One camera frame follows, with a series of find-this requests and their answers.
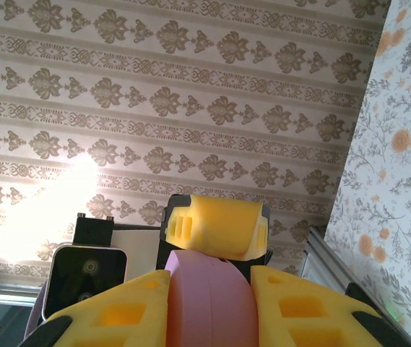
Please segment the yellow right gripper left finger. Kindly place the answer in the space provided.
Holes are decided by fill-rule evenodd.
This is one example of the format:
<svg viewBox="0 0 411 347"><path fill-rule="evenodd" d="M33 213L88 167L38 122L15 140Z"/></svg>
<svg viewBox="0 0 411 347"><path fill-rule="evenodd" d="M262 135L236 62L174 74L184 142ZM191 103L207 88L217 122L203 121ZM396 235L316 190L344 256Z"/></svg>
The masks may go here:
<svg viewBox="0 0 411 347"><path fill-rule="evenodd" d="M156 270L51 315L21 346L164 347L170 272Z"/></svg>

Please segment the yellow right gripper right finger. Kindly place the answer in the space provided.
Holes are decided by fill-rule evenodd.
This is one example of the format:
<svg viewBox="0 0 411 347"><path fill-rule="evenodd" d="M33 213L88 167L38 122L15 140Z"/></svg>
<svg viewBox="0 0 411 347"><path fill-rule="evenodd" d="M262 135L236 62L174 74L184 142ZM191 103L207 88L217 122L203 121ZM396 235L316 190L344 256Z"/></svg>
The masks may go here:
<svg viewBox="0 0 411 347"><path fill-rule="evenodd" d="M251 268L260 346L409 346L373 307L263 265Z"/></svg>

